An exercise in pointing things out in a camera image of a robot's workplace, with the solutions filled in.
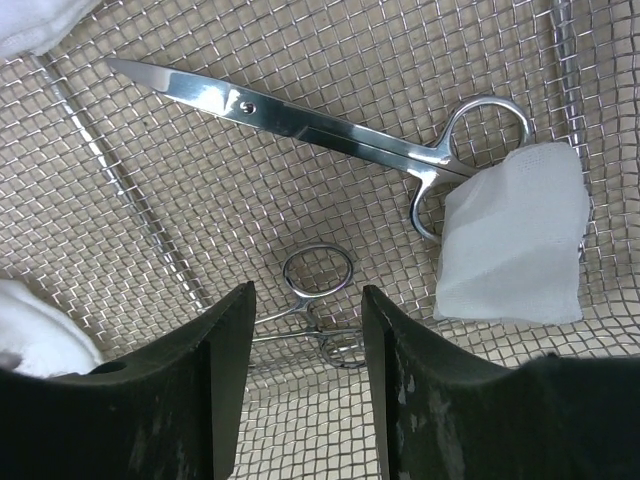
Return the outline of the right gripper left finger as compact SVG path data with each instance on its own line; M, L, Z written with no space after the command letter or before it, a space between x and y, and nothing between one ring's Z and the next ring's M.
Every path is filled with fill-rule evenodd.
M256 315L238 285L176 330L91 372L1 375L5 479L226 479Z

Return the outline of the white gauze pad top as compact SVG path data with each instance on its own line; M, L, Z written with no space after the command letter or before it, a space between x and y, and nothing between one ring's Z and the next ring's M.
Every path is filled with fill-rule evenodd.
M93 0L1 2L1 58L48 52L98 4Z

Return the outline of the white gauze pad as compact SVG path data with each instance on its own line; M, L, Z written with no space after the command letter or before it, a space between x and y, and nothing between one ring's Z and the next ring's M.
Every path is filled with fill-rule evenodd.
M93 0L1 2L1 58L48 52L98 4Z
M582 319L579 246L590 215L577 152L516 149L445 199L434 317L489 323Z
M1 281L1 368L36 378L87 374L101 352L74 321L16 280Z

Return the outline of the wire mesh instrument tray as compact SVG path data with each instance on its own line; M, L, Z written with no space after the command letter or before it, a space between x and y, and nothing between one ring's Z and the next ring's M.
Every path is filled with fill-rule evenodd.
M230 81L429 144L476 94L512 99L537 141L579 153L591 195L581 322L432 317L439 249L402 172L222 120L114 73L110 57ZM58 46L1 64L1 274L75 320L108 359L255 284L257 343L237 479L375 479L356 344L324 359L287 256L348 250L353 282L313 304L356 327L372 284L444 338L516 367L546 352L639 352L639 5L635 1L102 1Z

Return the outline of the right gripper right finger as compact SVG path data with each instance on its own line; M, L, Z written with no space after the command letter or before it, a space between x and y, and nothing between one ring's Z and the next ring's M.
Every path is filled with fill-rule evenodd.
M386 479L635 479L639 362L546 354L510 369L362 295Z

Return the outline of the steel surgical scissors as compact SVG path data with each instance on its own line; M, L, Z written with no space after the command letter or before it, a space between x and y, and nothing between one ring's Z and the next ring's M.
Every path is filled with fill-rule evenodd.
M518 145L523 147L532 138L532 128L525 112L513 101L497 96L478 95L462 103L453 111L437 140L425 146L223 80L126 59L108 58L106 63L130 80L197 110L417 178L420 185L410 204L409 219L423 238L434 243L441 239L420 220L421 202L433 187L461 184L478 172L476 168L462 163L454 153L452 137L456 122L476 108L502 108L518 121Z

